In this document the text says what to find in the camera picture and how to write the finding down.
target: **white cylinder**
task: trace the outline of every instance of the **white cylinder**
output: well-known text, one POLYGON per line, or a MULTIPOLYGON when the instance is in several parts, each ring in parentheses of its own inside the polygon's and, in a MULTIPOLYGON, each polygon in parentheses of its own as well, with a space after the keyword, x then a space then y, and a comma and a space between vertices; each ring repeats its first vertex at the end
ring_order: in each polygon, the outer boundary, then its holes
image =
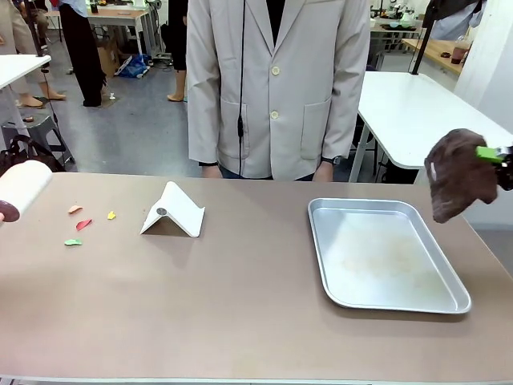
POLYGON ((28 160, 7 170, 0 178, 0 213, 4 221, 17 221, 51 177, 48 166, 37 160, 28 160))

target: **metal tray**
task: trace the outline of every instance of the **metal tray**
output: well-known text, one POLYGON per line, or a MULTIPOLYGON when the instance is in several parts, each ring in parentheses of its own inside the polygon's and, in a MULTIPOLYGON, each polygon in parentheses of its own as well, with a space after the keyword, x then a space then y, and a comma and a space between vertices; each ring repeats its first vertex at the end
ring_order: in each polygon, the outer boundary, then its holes
POLYGON ((471 297, 420 214, 399 201, 315 199, 322 285, 340 306, 465 314, 471 297))

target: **brown towel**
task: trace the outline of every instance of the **brown towel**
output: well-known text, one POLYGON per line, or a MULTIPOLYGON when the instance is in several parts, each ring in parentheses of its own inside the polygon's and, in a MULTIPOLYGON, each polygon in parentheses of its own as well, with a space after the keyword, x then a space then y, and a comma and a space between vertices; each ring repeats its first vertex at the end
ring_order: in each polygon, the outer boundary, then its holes
POLYGON ((497 199, 495 167, 476 155, 484 138, 466 129, 453 130, 431 150, 425 166, 431 186, 433 218, 445 223, 480 199, 497 199))

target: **white folded stand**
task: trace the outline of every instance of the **white folded stand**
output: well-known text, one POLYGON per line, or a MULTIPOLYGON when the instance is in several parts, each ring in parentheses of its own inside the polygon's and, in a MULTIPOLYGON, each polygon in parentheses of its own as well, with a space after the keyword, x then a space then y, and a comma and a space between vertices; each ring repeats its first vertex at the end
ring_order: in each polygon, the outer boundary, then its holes
POLYGON ((151 207, 141 234, 162 217, 175 222, 189 237, 200 235, 205 208, 200 209, 175 182, 168 182, 162 197, 151 207))

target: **tray rim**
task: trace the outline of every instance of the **tray rim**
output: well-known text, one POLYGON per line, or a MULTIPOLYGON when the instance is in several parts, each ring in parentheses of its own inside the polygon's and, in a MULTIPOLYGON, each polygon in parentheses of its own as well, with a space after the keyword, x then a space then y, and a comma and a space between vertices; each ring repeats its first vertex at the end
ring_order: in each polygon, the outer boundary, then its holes
POLYGON ((438 244, 438 242, 434 238, 433 233, 430 231, 429 227, 427 227, 426 222, 424 221, 424 218, 422 218, 421 213, 413 205, 411 205, 411 204, 409 204, 407 202, 404 202, 404 201, 391 200, 391 199, 365 199, 365 198, 363 198, 363 199, 361 199, 361 198, 354 198, 353 199, 353 198, 320 198, 319 197, 319 198, 312 199, 308 203, 308 216, 309 216, 309 221, 310 221, 310 228, 312 230, 313 243, 315 245, 315 253, 317 255, 317 264, 319 265, 319 273, 321 275, 322 286, 324 288, 324 291, 325 291, 326 295, 333 302, 335 302, 337 305, 345 307, 347 309, 383 310, 383 311, 405 311, 405 312, 409 312, 409 313, 425 313, 425 314, 463 315, 463 314, 467 314, 467 313, 469 313, 471 311, 471 309, 472 309, 472 297, 471 297, 470 293, 468 292, 468 289, 465 287, 465 285, 463 284, 463 282, 462 282, 461 278, 459 277, 458 273, 456 272, 456 270, 454 270, 454 267, 450 263, 449 259, 447 258, 447 256, 443 252, 443 250, 440 248, 440 245, 438 244), (459 311, 408 310, 408 309, 394 309, 394 308, 391 308, 391 307, 373 306, 373 305, 354 306, 354 305, 351 305, 351 304, 349 304, 347 302, 343 302, 340 299, 336 298, 331 293, 331 291, 329 290, 328 283, 326 282, 325 272, 323 271, 323 269, 324 269, 323 266, 324 265, 323 265, 322 260, 321 260, 321 253, 319 252, 319 244, 318 244, 318 241, 317 241, 317 235, 316 235, 316 232, 314 231, 315 225, 313 223, 313 211, 315 211, 315 210, 312 210, 312 206, 316 202, 318 202, 318 201, 387 202, 387 203, 391 203, 391 204, 399 203, 401 205, 408 206, 410 209, 412 209, 415 212, 416 215, 418 215, 418 217, 419 217, 419 219, 420 219, 420 221, 422 223, 422 226, 424 227, 424 230, 429 234, 430 239, 433 241, 434 245, 437 247, 438 251, 440 252, 440 254, 445 259, 445 261, 447 263, 447 267, 449 267, 451 273, 458 280, 458 284, 462 287, 464 294, 468 298, 468 305, 465 308, 463 308, 463 309, 461 309, 459 311))

